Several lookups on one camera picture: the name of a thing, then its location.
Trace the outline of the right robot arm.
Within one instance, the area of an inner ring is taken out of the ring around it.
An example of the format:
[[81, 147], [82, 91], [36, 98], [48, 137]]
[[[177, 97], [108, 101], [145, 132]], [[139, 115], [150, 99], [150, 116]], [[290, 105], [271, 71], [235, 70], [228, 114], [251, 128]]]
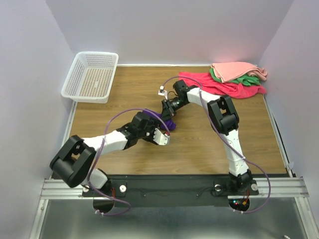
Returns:
[[158, 94], [162, 100], [162, 116], [164, 120], [171, 119], [176, 111], [189, 103], [202, 106], [216, 134], [223, 141], [229, 164], [229, 188], [234, 194], [246, 191], [253, 181], [251, 170], [245, 162], [239, 141], [239, 116], [229, 96], [218, 96], [205, 92], [196, 85], [187, 86], [183, 80], [173, 85], [176, 97], [168, 98], [164, 85], [160, 86]]

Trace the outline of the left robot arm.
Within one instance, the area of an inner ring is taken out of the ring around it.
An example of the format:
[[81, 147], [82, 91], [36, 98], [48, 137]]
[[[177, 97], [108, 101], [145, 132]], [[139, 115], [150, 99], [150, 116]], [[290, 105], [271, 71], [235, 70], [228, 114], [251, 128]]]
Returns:
[[98, 155], [128, 149], [140, 139], [156, 144], [154, 135], [160, 125], [157, 115], [142, 111], [131, 122], [105, 135], [91, 138], [73, 135], [60, 148], [49, 167], [70, 188], [74, 188], [86, 181]]

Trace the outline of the purple towel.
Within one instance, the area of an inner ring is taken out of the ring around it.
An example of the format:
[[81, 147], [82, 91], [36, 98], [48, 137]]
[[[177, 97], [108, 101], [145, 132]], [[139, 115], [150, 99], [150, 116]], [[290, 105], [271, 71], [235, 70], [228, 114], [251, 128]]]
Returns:
[[[162, 117], [160, 113], [154, 112], [149, 109], [147, 109], [146, 111], [143, 110], [142, 112], [154, 118], [155, 120], [158, 120], [158, 118]], [[166, 130], [166, 128], [168, 128], [169, 131], [175, 130], [176, 124], [173, 122], [172, 119], [164, 120], [163, 122], [164, 124], [161, 121], [159, 121], [159, 127], [161, 130]]]

